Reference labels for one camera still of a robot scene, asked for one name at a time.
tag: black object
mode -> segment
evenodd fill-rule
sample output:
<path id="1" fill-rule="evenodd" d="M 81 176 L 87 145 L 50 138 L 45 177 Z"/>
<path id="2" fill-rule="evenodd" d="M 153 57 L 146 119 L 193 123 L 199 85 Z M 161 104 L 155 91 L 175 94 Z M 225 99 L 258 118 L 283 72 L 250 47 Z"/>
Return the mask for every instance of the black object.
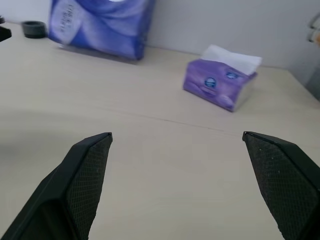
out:
<path id="1" fill-rule="evenodd" d="M 320 168 L 295 144 L 244 132 L 262 197 L 285 240 L 320 239 Z"/>
<path id="2" fill-rule="evenodd" d="M 75 144 L 45 177 L 2 240 L 87 240 L 104 182 L 111 133 Z"/>
<path id="3" fill-rule="evenodd" d="M 0 15 L 0 24 L 5 23 L 5 19 Z M 11 30 L 5 27 L 0 26 L 0 42 L 9 39 L 12 37 Z"/>
<path id="4" fill-rule="evenodd" d="M 24 21 L 21 25 L 26 38 L 42 39 L 47 37 L 46 24 L 42 21 Z"/>

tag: white tissue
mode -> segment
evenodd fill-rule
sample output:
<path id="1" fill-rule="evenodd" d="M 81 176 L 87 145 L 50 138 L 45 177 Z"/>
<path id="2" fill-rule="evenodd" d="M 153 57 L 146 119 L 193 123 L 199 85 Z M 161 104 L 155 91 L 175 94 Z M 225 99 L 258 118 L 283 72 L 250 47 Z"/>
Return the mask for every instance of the white tissue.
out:
<path id="1" fill-rule="evenodd" d="M 255 73 L 262 62 L 262 57 L 234 53 L 216 45 L 210 45 L 201 59 L 227 64 L 248 76 Z"/>

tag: black roll of tape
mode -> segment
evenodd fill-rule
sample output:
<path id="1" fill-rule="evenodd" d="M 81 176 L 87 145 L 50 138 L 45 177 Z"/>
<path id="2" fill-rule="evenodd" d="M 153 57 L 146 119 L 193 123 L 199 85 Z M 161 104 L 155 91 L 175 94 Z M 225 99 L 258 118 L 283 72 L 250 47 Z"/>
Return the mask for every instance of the black roll of tape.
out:
<path id="1" fill-rule="evenodd" d="M 42 39 L 47 37 L 46 24 L 42 21 L 24 21 L 21 25 L 26 38 Z"/>

